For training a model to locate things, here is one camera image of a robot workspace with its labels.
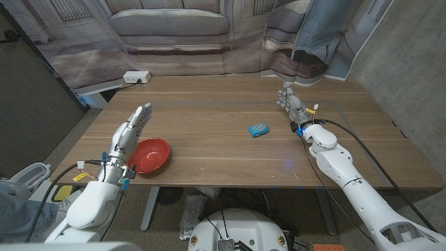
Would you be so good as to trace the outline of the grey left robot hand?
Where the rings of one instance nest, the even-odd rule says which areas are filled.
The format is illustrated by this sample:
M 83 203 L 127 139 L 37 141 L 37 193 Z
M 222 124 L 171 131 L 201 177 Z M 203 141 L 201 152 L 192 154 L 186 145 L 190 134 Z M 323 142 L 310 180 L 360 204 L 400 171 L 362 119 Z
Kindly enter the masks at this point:
M 138 146 L 139 137 L 152 114 L 152 105 L 139 106 L 115 131 L 109 146 L 106 166 L 121 168 Z

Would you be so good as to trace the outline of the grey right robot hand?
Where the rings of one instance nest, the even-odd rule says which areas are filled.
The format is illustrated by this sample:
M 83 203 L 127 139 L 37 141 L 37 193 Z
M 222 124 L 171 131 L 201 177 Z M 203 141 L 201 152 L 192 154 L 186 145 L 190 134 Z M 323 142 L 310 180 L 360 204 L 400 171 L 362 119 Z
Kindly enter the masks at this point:
M 279 90 L 278 96 L 277 104 L 288 113 L 290 120 L 294 123 L 302 125 L 312 120 L 307 107 L 293 92 L 288 82 L 284 82 L 284 90 Z

